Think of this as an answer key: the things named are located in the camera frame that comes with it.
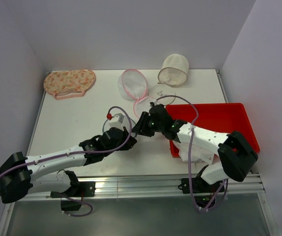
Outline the grey-trimmed white mesh laundry bag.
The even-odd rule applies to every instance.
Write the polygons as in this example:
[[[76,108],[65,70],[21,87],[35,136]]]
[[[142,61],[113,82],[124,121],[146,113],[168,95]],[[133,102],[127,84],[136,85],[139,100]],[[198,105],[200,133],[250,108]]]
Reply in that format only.
[[[126,115],[122,113],[115,114],[111,119],[106,119],[103,126],[102,132],[108,131],[110,128],[118,128],[120,130],[126,129],[129,133],[131,129],[136,125],[136,123],[128,118]]]

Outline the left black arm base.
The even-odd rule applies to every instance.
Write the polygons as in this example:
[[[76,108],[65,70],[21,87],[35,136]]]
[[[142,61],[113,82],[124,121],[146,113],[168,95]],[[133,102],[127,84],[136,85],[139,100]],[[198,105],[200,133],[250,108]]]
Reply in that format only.
[[[63,193],[64,196],[67,196],[68,198],[80,198],[79,201],[83,202],[84,198],[86,197],[94,197],[95,195],[95,185],[96,183],[94,181],[80,181],[79,187],[76,187],[75,190],[72,190],[70,193]],[[81,207],[89,207],[89,213],[93,212],[93,207],[90,204],[87,203],[78,203],[72,200],[69,200],[68,198],[62,197],[60,193],[58,192],[51,192],[50,198],[61,198],[60,200],[60,208],[64,212],[75,212],[79,211]]]

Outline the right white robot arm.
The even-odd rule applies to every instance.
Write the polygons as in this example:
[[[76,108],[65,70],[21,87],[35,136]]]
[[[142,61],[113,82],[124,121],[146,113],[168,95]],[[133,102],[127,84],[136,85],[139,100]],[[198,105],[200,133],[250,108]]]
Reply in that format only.
[[[188,144],[189,148],[197,146],[217,155],[219,162],[207,165],[196,180],[197,188],[203,192],[227,178],[242,182],[258,160],[257,153],[242,133],[215,132],[181,119],[173,119],[161,104],[142,112],[132,131],[147,137],[159,132],[170,141]]]

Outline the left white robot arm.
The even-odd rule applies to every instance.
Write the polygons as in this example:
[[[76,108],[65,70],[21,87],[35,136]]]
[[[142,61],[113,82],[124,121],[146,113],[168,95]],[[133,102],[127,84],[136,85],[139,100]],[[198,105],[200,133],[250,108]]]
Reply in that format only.
[[[125,128],[111,128],[63,151],[39,156],[16,152],[0,167],[1,201],[13,203],[39,192],[73,197],[80,192],[81,184],[70,168],[95,164],[115,151],[131,149],[136,143]]]

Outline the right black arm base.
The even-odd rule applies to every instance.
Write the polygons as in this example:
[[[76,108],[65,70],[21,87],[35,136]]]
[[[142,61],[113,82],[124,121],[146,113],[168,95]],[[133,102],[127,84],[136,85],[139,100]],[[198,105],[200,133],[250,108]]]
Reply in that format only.
[[[222,181],[218,181],[212,185],[206,183],[200,177],[192,178],[192,189],[195,196],[195,201],[199,207],[206,207],[206,205],[211,200],[213,194],[218,190]],[[189,179],[182,178],[181,183],[178,185],[178,189],[182,191],[183,194],[189,194]]]

